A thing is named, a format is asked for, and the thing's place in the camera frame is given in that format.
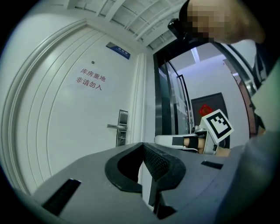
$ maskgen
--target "person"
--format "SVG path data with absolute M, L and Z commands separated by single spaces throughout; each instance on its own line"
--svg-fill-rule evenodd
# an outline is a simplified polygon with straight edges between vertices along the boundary
M 269 8 L 270 17 L 263 12 Z M 256 44 L 256 60 L 261 63 L 254 66 L 254 81 L 260 87 L 261 80 L 257 72 L 263 70 L 269 74 L 279 57 L 277 34 L 270 25 L 276 13 L 270 4 L 259 4 L 250 0 L 187 0 L 179 13 L 182 30 L 191 37 L 212 39 L 219 43 L 232 44 L 250 39 Z M 260 128 L 258 134 L 265 132 L 264 125 L 257 117 Z M 189 138 L 184 145 L 188 147 Z M 203 153 L 205 139 L 199 138 L 198 153 Z M 217 148 L 217 156 L 228 156 L 230 149 Z

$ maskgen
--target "metal door handle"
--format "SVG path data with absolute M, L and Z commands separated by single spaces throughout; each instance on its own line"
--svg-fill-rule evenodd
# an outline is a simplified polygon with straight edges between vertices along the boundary
M 107 128 L 114 128 L 122 131 L 126 131 L 127 127 L 126 126 L 120 126 L 120 125 L 113 125 L 113 124 L 107 124 Z

